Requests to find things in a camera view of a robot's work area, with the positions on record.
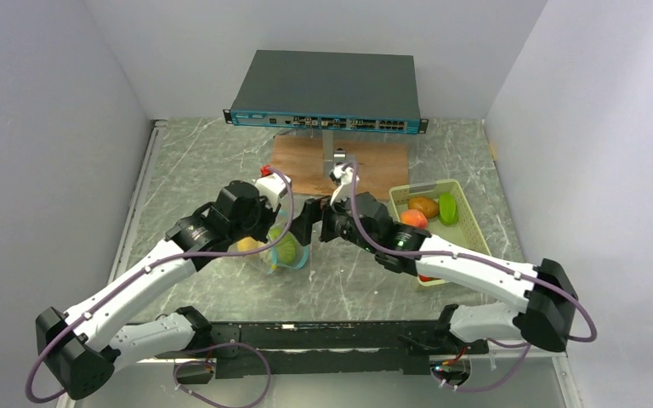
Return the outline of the pale green cabbage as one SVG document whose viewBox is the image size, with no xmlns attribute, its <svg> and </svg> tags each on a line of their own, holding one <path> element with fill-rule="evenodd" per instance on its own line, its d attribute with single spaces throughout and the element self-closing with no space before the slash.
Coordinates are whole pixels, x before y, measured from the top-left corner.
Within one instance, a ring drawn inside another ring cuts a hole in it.
<svg viewBox="0 0 653 408">
<path fill-rule="evenodd" d="M 302 257 L 302 249 L 291 232 L 277 242 L 269 251 L 267 260 L 276 266 L 296 266 Z"/>
</svg>

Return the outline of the clear zip top bag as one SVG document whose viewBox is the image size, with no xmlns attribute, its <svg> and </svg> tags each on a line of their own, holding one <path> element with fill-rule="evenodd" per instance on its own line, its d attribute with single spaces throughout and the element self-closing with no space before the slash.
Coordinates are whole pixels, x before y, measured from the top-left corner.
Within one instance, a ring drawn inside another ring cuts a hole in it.
<svg viewBox="0 0 653 408">
<path fill-rule="evenodd" d="M 275 224 L 268 231 L 267 243 L 271 243 L 281 236 L 286 221 L 287 212 L 280 210 Z M 251 237 L 245 237 L 233 244 L 229 249 L 236 252 L 247 252 L 265 245 L 265 243 L 255 241 Z M 241 259 L 245 260 L 247 264 L 271 274 L 277 270 L 303 268 L 309 259 L 309 248 L 300 245 L 295 236 L 291 232 L 287 232 L 286 236 L 268 251 L 247 255 Z"/>
</svg>

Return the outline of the yellow star fruit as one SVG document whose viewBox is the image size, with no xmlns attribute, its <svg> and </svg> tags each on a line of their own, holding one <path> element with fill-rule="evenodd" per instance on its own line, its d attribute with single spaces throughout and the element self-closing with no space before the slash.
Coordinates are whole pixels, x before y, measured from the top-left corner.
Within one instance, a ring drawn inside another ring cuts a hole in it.
<svg viewBox="0 0 653 408">
<path fill-rule="evenodd" d="M 264 245 L 263 242 L 256 241 L 252 237 L 245 237 L 236 244 L 238 252 L 250 252 L 259 249 Z"/>
</svg>

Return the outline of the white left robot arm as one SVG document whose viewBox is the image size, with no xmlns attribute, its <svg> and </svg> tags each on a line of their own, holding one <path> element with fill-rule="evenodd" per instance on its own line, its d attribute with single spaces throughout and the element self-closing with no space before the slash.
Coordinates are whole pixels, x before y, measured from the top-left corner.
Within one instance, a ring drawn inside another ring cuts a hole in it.
<svg viewBox="0 0 653 408">
<path fill-rule="evenodd" d="M 181 307 L 161 320 L 131 319 L 163 292 L 231 256 L 243 238 L 267 241 L 282 197 L 292 198 L 290 178 L 275 173 L 254 182 L 235 180 L 215 201 L 181 218 L 129 271 L 86 300 L 36 319 L 39 362 L 74 400 L 100 389 L 111 376 L 142 359 L 172 351 L 190 357 L 213 345 L 212 324 L 195 308 Z"/>
</svg>

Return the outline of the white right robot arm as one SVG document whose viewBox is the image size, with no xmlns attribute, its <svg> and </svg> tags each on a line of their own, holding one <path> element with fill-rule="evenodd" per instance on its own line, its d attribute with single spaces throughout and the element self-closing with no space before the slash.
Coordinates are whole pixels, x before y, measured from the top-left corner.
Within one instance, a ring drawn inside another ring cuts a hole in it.
<svg viewBox="0 0 653 408">
<path fill-rule="evenodd" d="M 496 337 L 559 353 L 573 340 L 579 302 L 560 263 L 548 258 L 538 265 L 516 263 L 469 250 L 393 220 L 369 193 L 329 201 L 325 196 L 304 203 L 289 228 L 300 244 L 310 244 L 313 225 L 321 224 L 320 241 L 348 241 L 386 270 L 456 283 L 494 298 L 487 305 L 444 307 L 434 330 L 442 351 L 454 353 L 466 343 Z"/>
</svg>

